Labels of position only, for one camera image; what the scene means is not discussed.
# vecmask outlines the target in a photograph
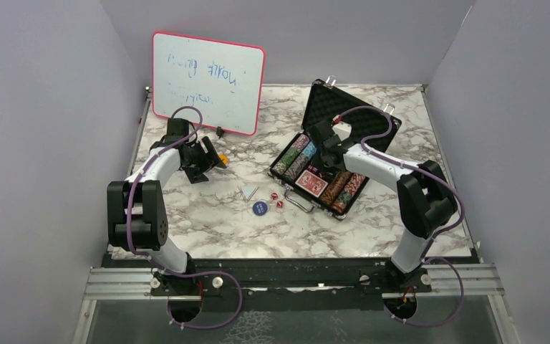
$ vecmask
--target poker chip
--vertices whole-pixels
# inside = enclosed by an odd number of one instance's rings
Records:
[[[294,160],[294,162],[288,167],[286,173],[284,173],[284,178],[288,181],[293,181],[296,179],[300,171],[302,171],[303,167],[305,167],[306,164],[313,158],[315,153],[317,152],[317,148],[313,144],[313,142],[309,142],[307,146],[302,150],[298,158]]]
[[[252,211],[258,216],[263,216],[267,211],[269,211],[269,204],[266,201],[257,201],[252,206]]]
[[[347,185],[347,182],[349,181],[349,178],[351,178],[352,173],[349,171],[339,172],[336,175],[336,178],[333,182],[328,185],[326,188],[326,191],[324,191],[324,194],[320,198],[325,204],[332,205],[338,195],[341,193],[342,189],[345,185]]]
[[[346,208],[357,190],[360,188],[362,183],[366,179],[365,176],[357,173],[353,173],[351,179],[344,186],[344,189],[336,198],[336,201],[332,204],[332,208],[339,213],[342,213]]]
[[[292,146],[286,150],[284,153],[284,156],[279,159],[279,162],[275,164],[273,167],[273,171],[284,174],[284,172],[290,167],[290,165],[296,160],[296,157],[300,154],[300,152],[304,149],[304,146],[309,143],[310,139],[309,136],[306,135],[300,135],[294,143],[292,143]]]

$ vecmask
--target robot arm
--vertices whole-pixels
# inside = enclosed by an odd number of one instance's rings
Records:
[[[134,194],[135,208],[130,225],[134,246],[138,251],[150,250],[150,256],[162,266],[180,273],[187,269],[188,255],[168,239],[168,216],[162,186],[180,169],[191,183],[200,183],[208,180],[204,173],[213,167],[226,168],[207,137],[200,142],[187,141],[164,151],[164,147],[188,136],[189,125],[187,120],[170,118],[167,133],[151,146],[147,161],[124,181],[113,181],[107,188],[109,243],[130,251],[126,208],[131,185],[142,174]]]
[[[331,171],[360,173],[397,192],[405,231],[388,265],[394,282],[402,284],[420,268],[423,252],[434,231],[457,211],[456,200],[448,189],[408,168],[419,168],[445,181],[436,162],[401,161],[384,153],[380,155],[390,162],[379,159],[349,138],[350,131],[350,125],[333,125],[330,121],[308,129],[309,137],[319,148],[314,163]]]

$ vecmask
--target poker chip case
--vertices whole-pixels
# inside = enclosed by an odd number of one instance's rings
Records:
[[[350,172],[330,173],[319,171],[311,165],[313,157],[318,154],[317,148],[310,142],[306,129],[322,120],[331,120],[334,116],[353,107],[369,105],[365,101],[334,87],[335,79],[330,76],[327,81],[313,81],[307,106],[302,118],[301,131],[290,141],[285,149],[269,166],[267,173],[286,190],[286,200],[303,211],[310,213],[323,209],[328,215],[343,220],[353,203],[359,198],[368,178]],[[393,128],[384,138],[367,141],[367,144],[385,152],[402,122],[391,116]],[[351,138],[359,140],[368,135],[383,133],[387,130],[387,120],[370,110],[356,110],[344,117],[352,126]],[[310,205],[305,206],[293,199],[297,194]]]

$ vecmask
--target case handle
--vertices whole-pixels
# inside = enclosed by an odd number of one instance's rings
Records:
[[[309,214],[309,213],[312,213],[313,210],[315,210],[315,204],[311,204],[311,208],[310,209],[307,209],[305,208],[302,204],[298,203],[297,201],[291,199],[289,197],[289,193],[290,191],[292,191],[290,188],[286,188],[286,192],[284,192],[284,198],[288,200],[288,202],[292,203],[293,205],[299,207],[300,209],[302,209],[302,211],[304,211],[305,213]]]

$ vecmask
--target marble tabletop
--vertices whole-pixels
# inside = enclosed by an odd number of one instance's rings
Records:
[[[387,102],[395,105],[394,116],[403,124],[387,153],[406,161],[432,159],[443,166],[419,85],[340,88],[379,108]],[[218,138],[214,129],[201,130],[200,138],[207,135],[227,156],[228,168],[214,168],[206,174],[209,182],[194,185],[179,171],[163,187],[169,236],[178,247],[195,258],[388,257],[394,252],[403,233],[397,195],[375,181],[368,182],[343,221],[319,209],[306,214],[288,201],[282,209],[272,204],[263,216],[251,210],[255,201],[269,200],[273,192],[283,198],[284,189],[266,170],[300,130],[309,90],[309,85],[264,86],[254,136]],[[166,123],[148,113],[134,169],[165,134]],[[246,203],[239,187],[248,184],[259,188]],[[463,228],[440,235],[429,255],[470,255]],[[113,251],[114,259],[129,256],[122,249]]]

